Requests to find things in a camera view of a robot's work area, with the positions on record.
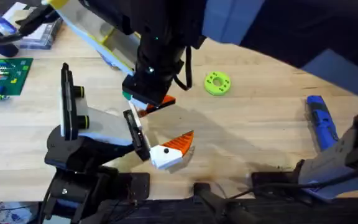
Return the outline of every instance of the cable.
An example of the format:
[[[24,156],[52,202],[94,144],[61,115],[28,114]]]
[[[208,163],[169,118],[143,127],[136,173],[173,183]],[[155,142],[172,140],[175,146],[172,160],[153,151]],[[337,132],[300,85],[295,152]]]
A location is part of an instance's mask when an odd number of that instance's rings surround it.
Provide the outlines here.
[[[143,207],[146,203],[147,203],[147,201],[144,201],[141,205],[135,206],[134,208],[128,209],[127,211],[121,213],[113,220],[113,223],[119,222],[119,221],[127,218],[129,215],[132,215],[134,212],[138,211],[138,209]]]
[[[186,85],[183,84],[179,78],[178,75],[174,75],[173,79],[177,83],[177,85],[182,88],[183,90],[187,91],[191,89],[193,86],[193,74],[191,71],[191,47],[186,47]]]
[[[9,36],[0,36],[0,45],[3,44],[10,44],[12,42],[15,42],[17,40],[20,40],[21,38],[23,38],[23,35],[20,33],[15,33]]]
[[[277,187],[277,188],[288,188],[288,189],[310,189],[310,188],[323,188],[331,185],[340,184],[342,182],[351,180],[358,177],[358,169],[354,172],[342,175],[340,177],[336,177],[331,180],[327,180],[325,182],[315,183],[315,184],[290,184],[290,183],[270,183],[270,184],[262,184],[253,188],[250,188],[242,193],[229,197],[229,199],[235,199],[241,197],[243,195],[249,194],[251,192],[255,192],[256,190],[264,189],[267,187]]]
[[[4,209],[0,209],[0,211],[11,211],[11,210],[17,210],[17,209],[22,209],[22,208],[29,208],[29,207],[33,207],[38,205],[38,203],[33,204],[33,205],[28,205],[28,206],[23,206],[23,207],[17,207],[17,208],[4,208]]]

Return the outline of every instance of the green ring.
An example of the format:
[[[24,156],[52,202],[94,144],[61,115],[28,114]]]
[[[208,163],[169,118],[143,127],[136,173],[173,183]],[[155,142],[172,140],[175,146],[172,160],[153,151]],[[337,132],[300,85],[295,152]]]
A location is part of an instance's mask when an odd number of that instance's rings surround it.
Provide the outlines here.
[[[218,81],[221,85],[215,85],[214,81]],[[223,72],[211,72],[205,77],[204,87],[208,93],[214,96],[222,96],[230,90],[231,80]]]

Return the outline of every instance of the orange piece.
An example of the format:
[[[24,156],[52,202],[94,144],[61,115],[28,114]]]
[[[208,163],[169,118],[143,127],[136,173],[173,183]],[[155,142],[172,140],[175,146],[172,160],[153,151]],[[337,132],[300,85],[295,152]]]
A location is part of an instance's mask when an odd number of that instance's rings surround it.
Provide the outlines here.
[[[143,118],[144,116],[148,115],[149,113],[152,113],[154,111],[157,111],[159,109],[162,109],[166,106],[170,106],[172,104],[175,104],[176,102],[176,98],[170,95],[166,95],[164,97],[164,100],[162,101],[161,105],[159,106],[159,108],[156,108],[154,105],[147,105],[146,110],[140,110],[137,114],[139,115],[139,117]]]
[[[170,147],[172,149],[181,150],[181,153],[185,155],[189,151],[191,143],[193,142],[194,131],[189,131],[186,134],[172,139],[169,142],[162,144],[162,146]]]

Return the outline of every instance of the green circuit board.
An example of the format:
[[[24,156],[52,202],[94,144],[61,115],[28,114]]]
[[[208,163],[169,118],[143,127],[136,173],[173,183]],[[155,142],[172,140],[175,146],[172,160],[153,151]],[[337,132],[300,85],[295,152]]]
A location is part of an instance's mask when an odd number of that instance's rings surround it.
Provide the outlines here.
[[[20,95],[32,61],[32,58],[0,59],[0,72],[6,76],[0,80],[0,86],[4,87],[2,95]]]

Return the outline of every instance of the wooden table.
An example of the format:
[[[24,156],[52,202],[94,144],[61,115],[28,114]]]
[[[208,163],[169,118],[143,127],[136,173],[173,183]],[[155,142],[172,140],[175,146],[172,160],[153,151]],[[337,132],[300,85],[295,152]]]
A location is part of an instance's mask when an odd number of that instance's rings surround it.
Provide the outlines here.
[[[59,124],[63,62],[70,65],[75,84],[85,86],[89,106],[121,114],[126,105],[122,73],[66,26],[52,50],[21,50],[18,57],[34,62],[21,96],[0,102],[0,201],[41,200],[51,181],[55,169],[44,156],[47,137]],[[146,117],[152,144],[195,130],[187,166],[157,170],[135,153],[109,163],[121,172],[149,172],[150,199],[189,197],[196,181],[211,182],[214,192],[230,196],[248,187],[253,171],[292,170],[300,159],[314,157],[305,115],[308,95],[323,95],[340,136],[358,113],[358,97],[251,50],[207,40],[193,51],[192,64],[193,88],[185,92],[173,84],[169,94],[177,104]],[[215,70],[232,79],[225,96],[204,90],[204,77]],[[344,197],[358,197],[358,192]]]

